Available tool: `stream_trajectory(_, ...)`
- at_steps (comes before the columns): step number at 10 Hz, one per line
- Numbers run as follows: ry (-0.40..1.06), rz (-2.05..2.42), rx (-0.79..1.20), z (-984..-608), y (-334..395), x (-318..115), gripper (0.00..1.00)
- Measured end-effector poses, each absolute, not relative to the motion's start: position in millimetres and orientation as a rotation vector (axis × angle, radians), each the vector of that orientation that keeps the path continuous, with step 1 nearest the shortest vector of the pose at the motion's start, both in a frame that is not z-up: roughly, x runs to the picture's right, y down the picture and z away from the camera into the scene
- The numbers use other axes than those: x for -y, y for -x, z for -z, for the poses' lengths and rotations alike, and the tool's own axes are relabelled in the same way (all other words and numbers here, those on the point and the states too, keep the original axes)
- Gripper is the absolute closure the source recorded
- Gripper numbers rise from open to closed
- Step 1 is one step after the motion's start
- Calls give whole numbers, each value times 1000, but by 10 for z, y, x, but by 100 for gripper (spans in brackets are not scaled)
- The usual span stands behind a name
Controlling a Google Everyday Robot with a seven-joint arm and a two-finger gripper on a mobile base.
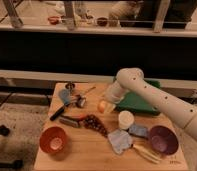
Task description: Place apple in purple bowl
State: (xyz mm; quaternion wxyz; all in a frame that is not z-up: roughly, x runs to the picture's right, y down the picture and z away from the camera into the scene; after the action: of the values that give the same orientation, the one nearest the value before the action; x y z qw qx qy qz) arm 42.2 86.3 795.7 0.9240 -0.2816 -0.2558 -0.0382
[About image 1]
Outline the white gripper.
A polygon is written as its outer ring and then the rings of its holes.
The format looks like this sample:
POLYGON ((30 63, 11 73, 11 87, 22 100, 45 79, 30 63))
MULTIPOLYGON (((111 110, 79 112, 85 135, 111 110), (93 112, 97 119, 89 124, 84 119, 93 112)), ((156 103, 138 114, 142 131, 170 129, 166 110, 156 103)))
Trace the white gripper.
POLYGON ((111 84, 106 89, 104 95, 105 99, 108 101, 106 103, 104 113, 105 114, 111 113, 116 107, 115 104, 119 103, 124 98, 124 96, 125 96, 125 89, 117 81, 111 84))

